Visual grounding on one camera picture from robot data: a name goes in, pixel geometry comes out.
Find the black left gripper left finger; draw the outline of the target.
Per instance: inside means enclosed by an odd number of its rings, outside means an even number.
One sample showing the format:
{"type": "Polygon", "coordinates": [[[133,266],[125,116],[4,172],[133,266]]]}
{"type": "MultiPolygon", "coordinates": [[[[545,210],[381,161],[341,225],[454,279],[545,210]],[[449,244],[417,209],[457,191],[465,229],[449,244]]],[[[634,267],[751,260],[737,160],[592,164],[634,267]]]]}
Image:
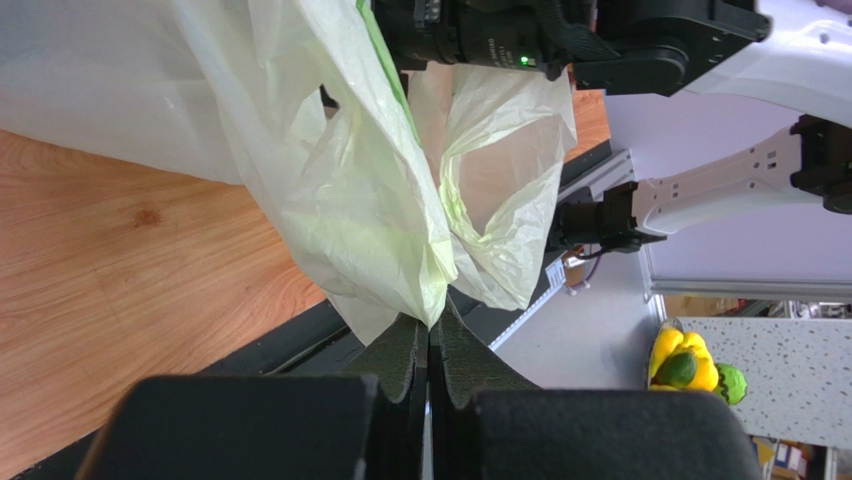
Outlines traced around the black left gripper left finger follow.
{"type": "Polygon", "coordinates": [[[82,479],[417,479],[428,330],[402,315],[324,376],[157,376],[114,409],[82,479]]]}

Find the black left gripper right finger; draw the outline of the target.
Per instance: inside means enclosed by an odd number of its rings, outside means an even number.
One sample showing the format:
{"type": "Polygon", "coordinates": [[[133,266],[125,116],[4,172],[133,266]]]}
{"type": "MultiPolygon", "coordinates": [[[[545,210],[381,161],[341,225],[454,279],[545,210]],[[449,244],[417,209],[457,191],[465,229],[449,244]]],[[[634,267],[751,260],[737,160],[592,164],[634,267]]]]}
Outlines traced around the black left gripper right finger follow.
{"type": "Polygon", "coordinates": [[[534,385],[447,303],[429,334],[437,479],[758,479],[747,434],[709,393],[534,385]]]}

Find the translucent white plastic bag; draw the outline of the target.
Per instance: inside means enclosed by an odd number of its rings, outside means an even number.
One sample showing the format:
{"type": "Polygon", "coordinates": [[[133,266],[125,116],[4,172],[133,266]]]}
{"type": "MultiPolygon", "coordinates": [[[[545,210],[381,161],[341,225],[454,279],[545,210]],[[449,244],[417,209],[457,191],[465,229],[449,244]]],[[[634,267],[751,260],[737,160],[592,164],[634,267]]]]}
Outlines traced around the translucent white plastic bag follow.
{"type": "Polygon", "coordinates": [[[5,1],[1,126],[236,184],[364,154],[423,157],[452,233],[454,287],[532,300],[576,127],[569,80],[431,65],[400,85],[365,1],[5,1]]]}

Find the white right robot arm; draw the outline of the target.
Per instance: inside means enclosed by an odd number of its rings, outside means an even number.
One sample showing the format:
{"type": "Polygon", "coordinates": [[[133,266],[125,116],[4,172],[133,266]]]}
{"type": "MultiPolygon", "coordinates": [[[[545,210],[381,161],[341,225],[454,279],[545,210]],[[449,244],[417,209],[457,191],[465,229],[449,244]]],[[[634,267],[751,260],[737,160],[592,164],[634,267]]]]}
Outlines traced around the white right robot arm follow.
{"type": "Polygon", "coordinates": [[[851,211],[851,16],[828,1],[373,1],[400,71],[494,67],[656,96],[706,128],[724,107],[760,141],[561,202],[547,246],[588,258],[756,208],[851,211]]]}

